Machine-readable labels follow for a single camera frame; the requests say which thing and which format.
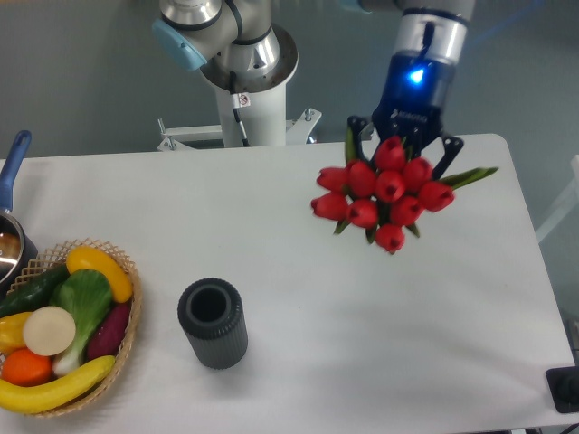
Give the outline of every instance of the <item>lettuce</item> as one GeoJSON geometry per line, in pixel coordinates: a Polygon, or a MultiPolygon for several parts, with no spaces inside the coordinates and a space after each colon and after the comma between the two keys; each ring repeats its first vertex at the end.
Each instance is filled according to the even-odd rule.
{"type": "Polygon", "coordinates": [[[56,356],[52,369],[61,377],[82,365],[90,337],[109,312],[112,292],[107,278],[92,269],[80,269],[54,290],[51,305],[62,307],[74,318],[72,344],[56,356]]]}

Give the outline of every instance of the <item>wicker basket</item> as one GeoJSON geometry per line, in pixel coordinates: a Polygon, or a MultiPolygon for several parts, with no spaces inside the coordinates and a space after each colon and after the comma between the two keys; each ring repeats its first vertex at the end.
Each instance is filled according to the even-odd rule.
{"type": "MultiPolygon", "coordinates": [[[[28,282],[34,276],[43,273],[53,265],[63,263],[66,260],[68,253],[75,247],[81,245],[91,246],[108,253],[127,273],[128,278],[133,285],[130,317],[128,320],[127,330],[125,332],[125,338],[120,345],[119,353],[117,354],[117,359],[115,361],[115,365],[112,368],[112,371],[102,382],[100,382],[100,384],[98,384],[96,387],[93,387],[90,391],[80,396],[76,400],[68,402],[61,407],[31,415],[37,418],[52,418],[55,416],[61,416],[62,414],[80,410],[89,405],[91,402],[97,400],[102,395],[102,393],[110,387],[110,385],[119,375],[120,370],[127,361],[128,353],[130,352],[133,340],[135,339],[138,320],[141,315],[141,303],[143,297],[140,279],[138,278],[137,267],[124,251],[120,250],[118,247],[113,246],[109,242],[93,241],[90,239],[84,241],[66,241],[63,244],[57,244],[52,249],[45,250],[44,253],[38,255],[37,259],[32,259],[28,263],[28,267],[22,270],[21,275],[16,278],[16,281],[12,284],[8,293],[17,291],[18,288],[21,287],[24,283],[28,282]]],[[[0,368],[4,363],[4,360],[4,355],[0,353],[0,368]]]]}

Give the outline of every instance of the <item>artificial vegetable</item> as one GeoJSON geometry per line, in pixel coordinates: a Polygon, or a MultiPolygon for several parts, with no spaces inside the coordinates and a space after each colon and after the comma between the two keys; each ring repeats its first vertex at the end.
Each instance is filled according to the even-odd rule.
{"type": "Polygon", "coordinates": [[[133,295],[133,287],[123,269],[102,250],[79,246],[67,256],[66,267],[71,274],[79,269],[94,269],[104,274],[116,303],[125,303],[133,295]]]}
{"type": "Polygon", "coordinates": [[[56,286],[69,277],[64,264],[47,269],[43,274],[31,279],[17,291],[11,292],[0,303],[0,318],[30,312],[48,305],[56,286]]]}
{"type": "Polygon", "coordinates": [[[69,312],[76,324],[76,335],[72,344],[54,359],[52,369],[57,376],[71,373],[82,365],[84,349],[109,312],[111,299],[107,278],[93,269],[81,269],[72,273],[62,286],[54,291],[51,305],[62,307],[69,312]]]}
{"type": "Polygon", "coordinates": [[[23,337],[30,351],[39,355],[56,355],[68,348],[76,326],[72,315],[57,306],[35,310],[24,324],[23,337]]]}
{"type": "Polygon", "coordinates": [[[10,354],[26,343],[22,335],[24,323],[32,312],[23,312],[0,318],[0,353],[10,354]]]}
{"type": "Polygon", "coordinates": [[[16,386],[39,386],[52,378],[52,361],[28,348],[16,350],[6,357],[1,378],[16,386]]]}
{"type": "Polygon", "coordinates": [[[114,306],[105,320],[89,341],[87,360],[96,359],[102,355],[116,355],[125,337],[130,316],[130,305],[124,303],[114,306]]]}
{"type": "Polygon", "coordinates": [[[113,356],[100,357],[58,380],[35,387],[19,387],[0,380],[0,407],[25,414],[54,409],[90,390],[109,375],[114,364],[113,356]]]}

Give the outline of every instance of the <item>yellow squash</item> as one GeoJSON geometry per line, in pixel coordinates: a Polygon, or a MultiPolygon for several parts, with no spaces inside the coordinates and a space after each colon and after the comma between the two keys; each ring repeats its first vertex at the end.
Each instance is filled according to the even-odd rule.
{"type": "Polygon", "coordinates": [[[90,246],[79,246],[73,249],[66,258],[69,273],[79,269],[94,269],[102,273],[109,281],[112,299],[116,303],[125,303],[133,295],[133,287],[123,269],[102,250],[90,246]]]}
{"type": "Polygon", "coordinates": [[[58,380],[34,387],[14,386],[0,380],[0,407],[23,414],[55,409],[78,398],[103,380],[114,364],[112,355],[104,355],[58,380]]]}
{"type": "Polygon", "coordinates": [[[0,318],[0,353],[10,354],[12,351],[26,346],[22,329],[31,314],[32,312],[23,312],[0,318]]]}

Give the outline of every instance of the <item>tulip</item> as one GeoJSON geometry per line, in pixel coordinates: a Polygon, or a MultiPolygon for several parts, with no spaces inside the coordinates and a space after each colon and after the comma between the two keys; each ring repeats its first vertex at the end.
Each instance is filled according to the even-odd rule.
{"type": "Polygon", "coordinates": [[[405,189],[402,175],[394,170],[386,170],[376,180],[375,195],[382,202],[392,203],[404,195],[405,189]]]}
{"type": "Polygon", "coordinates": [[[404,196],[398,202],[392,204],[390,209],[390,221],[398,226],[409,226],[418,220],[424,208],[413,196],[404,196]]]}
{"type": "Polygon", "coordinates": [[[376,173],[363,161],[356,161],[350,166],[348,186],[356,197],[369,197],[376,185],[376,173]]]}
{"type": "Polygon", "coordinates": [[[328,193],[311,201],[317,217],[342,222],[346,219],[347,200],[343,194],[328,193]]]}
{"type": "Polygon", "coordinates": [[[347,184],[348,169],[345,167],[326,167],[319,171],[318,184],[330,192],[343,193],[347,184]]]}
{"type": "Polygon", "coordinates": [[[404,245],[404,233],[402,227],[394,224],[385,224],[376,231],[376,244],[388,250],[390,253],[402,248],[404,245]]]}
{"type": "Polygon", "coordinates": [[[406,190],[409,192],[418,192],[420,187],[426,184],[432,178],[431,164],[421,156],[408,162],[402,171],[406,190]]]}
{"type": "Polygon", "coordinates": [[[370,199],[358,199],[348,207],[346,218],[355,226],[372,229],[378,223],[378,207],[370,199]]]}
{"type": "Polygon", "coordinates": [[[449,185],[430,181],[420,189],[418,201],[428,211],[437,212],[454,201],[454,192],[449,185]]]}
{"type": "Polygon", "coordinates": [[[398,136],[382,142],[374,157],[376,167],[380,170],[401,171],[406,165],[406,152],[398,136]]]}

